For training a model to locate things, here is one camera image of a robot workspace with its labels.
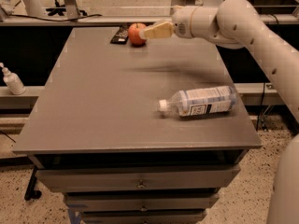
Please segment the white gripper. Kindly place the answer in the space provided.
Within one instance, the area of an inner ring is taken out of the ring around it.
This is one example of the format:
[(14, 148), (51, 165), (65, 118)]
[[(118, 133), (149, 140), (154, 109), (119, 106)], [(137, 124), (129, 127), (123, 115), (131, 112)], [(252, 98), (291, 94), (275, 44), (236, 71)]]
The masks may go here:
[(175, 32), (180, 38), (193, 38), (192, 14), (196, 7), (173, 6), (172, 22), (157, 21), (139, 32), (142, 39), (168, 38)]

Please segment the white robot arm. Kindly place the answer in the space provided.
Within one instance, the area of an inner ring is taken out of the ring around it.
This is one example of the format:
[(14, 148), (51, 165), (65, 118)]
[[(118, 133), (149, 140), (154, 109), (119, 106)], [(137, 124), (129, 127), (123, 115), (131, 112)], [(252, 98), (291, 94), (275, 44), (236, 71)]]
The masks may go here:
[[(177, 7), (170, 21), (139, 32), (143, 39), (204, 38), (228, 49), (246, 48), (299, 121), (299, 52), (272, 32), (247, 0), (218, 7)], [(299, 135), (278, 162), (266, 224), (299, 224)]]

